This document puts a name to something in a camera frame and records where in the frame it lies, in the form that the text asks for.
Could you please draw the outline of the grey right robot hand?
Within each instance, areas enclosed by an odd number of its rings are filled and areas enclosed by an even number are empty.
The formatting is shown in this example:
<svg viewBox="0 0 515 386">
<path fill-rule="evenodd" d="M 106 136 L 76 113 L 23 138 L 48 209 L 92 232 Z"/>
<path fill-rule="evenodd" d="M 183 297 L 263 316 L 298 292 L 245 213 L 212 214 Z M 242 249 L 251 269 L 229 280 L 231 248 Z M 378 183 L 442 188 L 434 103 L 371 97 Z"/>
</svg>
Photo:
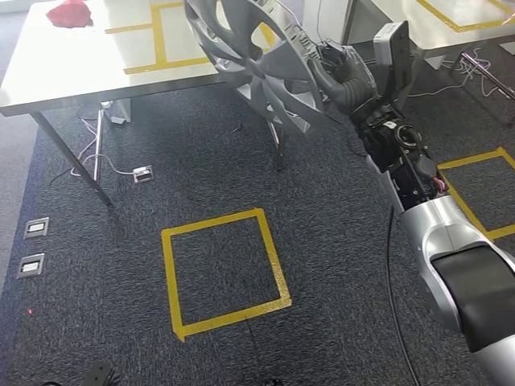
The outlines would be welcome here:
<svg viewBox="0 0 515 386">
<path fill-rule="evenodd" d="M 377 96 L 373 76 L 353 47 L 322 43 L 317 58 L 307 60 L 316 84 L 345 110 L 353 110 Z"/>
</svg>

